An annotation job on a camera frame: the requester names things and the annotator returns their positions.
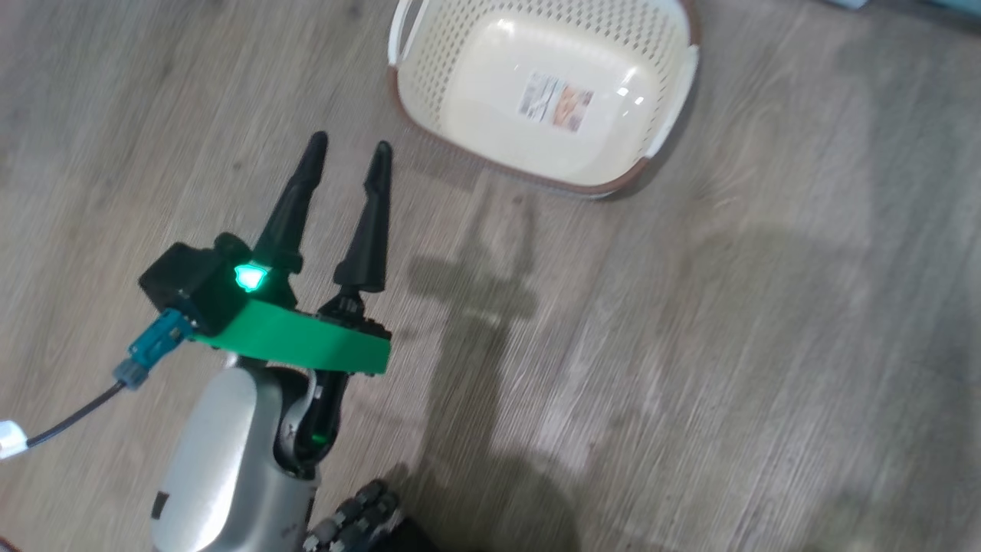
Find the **black cable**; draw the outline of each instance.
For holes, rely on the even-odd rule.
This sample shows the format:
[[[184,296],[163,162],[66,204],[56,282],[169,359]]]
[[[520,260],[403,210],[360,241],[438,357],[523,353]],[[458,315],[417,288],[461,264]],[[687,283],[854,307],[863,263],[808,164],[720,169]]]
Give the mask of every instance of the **black cable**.
[[[86,417],[92,411],[104,405],[106,401],[115,397],[116,394],[122,391],[124,388],[126,388],[126,384],[123,383],[122,381],[117,381],[116,384],[110,387],[105,393],[96,397],[94,400],[92,400],[91,403],[78,409],[76,413],[66,417],[58,425],[55,425],[51,429],[48,429],[47,431],[41,433],[40,435],[37,435],[36,437],[31,437],[27,439],[27,443],[26,443],[27,447],[29,449],[32,449],[37,445],[40,445],[44,441],[47,441],[48,439],[54,437],[55,435],[58,435],[59,433],[68,429],[69,427],[72,427],[72,425],[75,424],[75,422]]]

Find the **basket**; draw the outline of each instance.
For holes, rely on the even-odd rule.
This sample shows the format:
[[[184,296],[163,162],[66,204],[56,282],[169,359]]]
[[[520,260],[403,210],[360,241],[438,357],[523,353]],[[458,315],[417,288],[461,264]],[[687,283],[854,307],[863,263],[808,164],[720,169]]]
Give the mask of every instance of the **basket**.
[[[664,144],[692,88],[692,1],[400,0],[388,37],[396,103],[498,166],[614,193]]]

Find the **basket bottom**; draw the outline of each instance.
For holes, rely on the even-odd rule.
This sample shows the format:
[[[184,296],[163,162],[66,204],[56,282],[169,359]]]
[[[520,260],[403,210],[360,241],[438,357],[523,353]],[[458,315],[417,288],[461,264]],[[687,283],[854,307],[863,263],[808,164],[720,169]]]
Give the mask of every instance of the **basket bottom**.
[[[593,32],[514,14],[477,22],[442,105],[445,136],[506,166],[578,186],[644,156],[662,87],[652,63]]]

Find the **glowing green light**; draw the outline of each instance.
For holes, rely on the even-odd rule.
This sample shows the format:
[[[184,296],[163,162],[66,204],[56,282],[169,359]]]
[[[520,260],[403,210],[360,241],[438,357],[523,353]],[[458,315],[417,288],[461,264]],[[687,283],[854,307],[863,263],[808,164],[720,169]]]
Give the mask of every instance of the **glowing green light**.
[[[262,285],[268,271],[254,264],[239,264],[235,268],[235,282],[247,293],[254,292]]]

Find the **silver robot arm casing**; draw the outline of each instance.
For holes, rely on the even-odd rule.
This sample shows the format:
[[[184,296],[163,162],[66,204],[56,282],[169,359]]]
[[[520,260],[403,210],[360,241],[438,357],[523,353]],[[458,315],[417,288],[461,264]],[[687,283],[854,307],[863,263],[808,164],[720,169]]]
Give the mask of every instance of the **silver robot arm casing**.
[[[320,483],[274,458],[283,389],[263,368],[233,366],[205,388],[153,507],[157,552],[301,549]]]

